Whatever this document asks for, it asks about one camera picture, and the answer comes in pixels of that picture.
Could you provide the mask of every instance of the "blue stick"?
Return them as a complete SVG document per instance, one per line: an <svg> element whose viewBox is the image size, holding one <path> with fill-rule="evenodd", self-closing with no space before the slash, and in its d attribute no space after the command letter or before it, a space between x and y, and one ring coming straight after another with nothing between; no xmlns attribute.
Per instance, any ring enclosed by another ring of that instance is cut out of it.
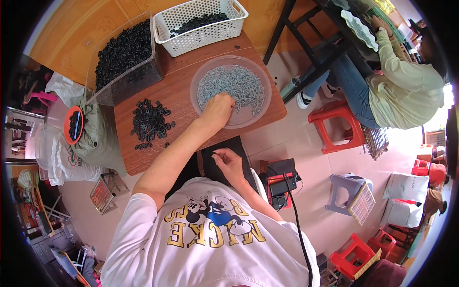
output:
<svg viewBox="0 0 459 287"><path fill-rule="evenodd" d="M77 117L77 125L75 126L75 133L74 133L74 140L77 139L77 128L78 128L78 122L80 121L80 113L78 113L78 117Z"/></svg>

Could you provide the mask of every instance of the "person in light green shirt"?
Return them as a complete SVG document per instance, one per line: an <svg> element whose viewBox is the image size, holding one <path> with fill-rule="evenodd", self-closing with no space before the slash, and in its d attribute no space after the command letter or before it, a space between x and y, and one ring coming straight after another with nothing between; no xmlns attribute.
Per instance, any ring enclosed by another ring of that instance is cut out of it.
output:
<svg viewBox="0 0 459 287"><path fill-rule="evenodd" d="M410 129L425 124L444 105L446 69L435 51L432 34L426 29L422 31L421 54L425 62L418 64L405 56L384 21L373 16L371 24L376 31L384 74L374 74L367 63L353 63L348 56L343 56L331 66L332 73L327 71L297 95L298 106L306 109L327 81L328 89L338 86L343 89L354 116L367 127ZM309 69L300 81L313 70Z"/></svg>

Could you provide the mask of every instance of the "light green shirt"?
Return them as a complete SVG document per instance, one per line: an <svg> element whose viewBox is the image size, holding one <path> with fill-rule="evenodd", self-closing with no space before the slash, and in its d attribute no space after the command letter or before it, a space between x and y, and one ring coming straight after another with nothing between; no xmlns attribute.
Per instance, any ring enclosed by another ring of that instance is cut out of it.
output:
<svg viewBox="0 0 459 287"><path fill-rule="evenodd" d="M428 64L406 62L387 31L376 33L381 70L384 75L368 76L371 111L380 127L410 129L428 122L443 107L444 82L440 74Z"/></svg>

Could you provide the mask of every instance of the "blue-gray stool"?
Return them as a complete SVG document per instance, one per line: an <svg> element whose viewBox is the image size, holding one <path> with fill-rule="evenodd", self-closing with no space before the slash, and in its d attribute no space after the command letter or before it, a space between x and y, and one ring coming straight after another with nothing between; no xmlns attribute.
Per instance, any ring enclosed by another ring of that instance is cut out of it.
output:
<svg viewBox="0 0 459 287"><path fill-rule="evenodd" d="M331 196L331 204L325 205L325 209L341 214L352 216L349 213L348 208L354 201L354 198L357 196L357 193L364 182L367 183L368 188L371 190L371 192L373 192L373 182L371 180L360 177L353 173L343 175L332 174L330 176L330 181L333 183L333 195ZM345 188L349 194L349 198L345 207L336 206L336 196L338 194L339 187Z"/></svg>

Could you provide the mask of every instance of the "hand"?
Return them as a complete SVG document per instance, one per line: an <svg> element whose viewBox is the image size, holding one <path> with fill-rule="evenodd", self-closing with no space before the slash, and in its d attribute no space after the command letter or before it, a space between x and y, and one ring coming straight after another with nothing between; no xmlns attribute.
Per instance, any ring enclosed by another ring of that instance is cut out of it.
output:
<svg viewBox="0 0 459 287"><path fill-rule="evenodd" d="M229 184L239 190L246 182L242 172L242 158L229 148L220 148L213 152L215 164L221 169Z"/></svg>
<svg viewBox="0 0 459 287"><path fill-rule="evenodd" d="M217 132L228 122L234 104L234 98L227 93L216 94L207 102L199 118L203 119L206 125L214 127Z"/></svg>
<svg viewBox="0 0 459 287"><path fill-rule="evenodd" d="M375 15L371 16L371 27L376 30L378 27L383 27L386 31L387 31L387 35L389 36L389 33L391 33L391 35L389 36L392 37L394 34L392 33L392 29L389 27L389 25L384 21L382 20L381 18L379 17L376 17Z"/></svg>

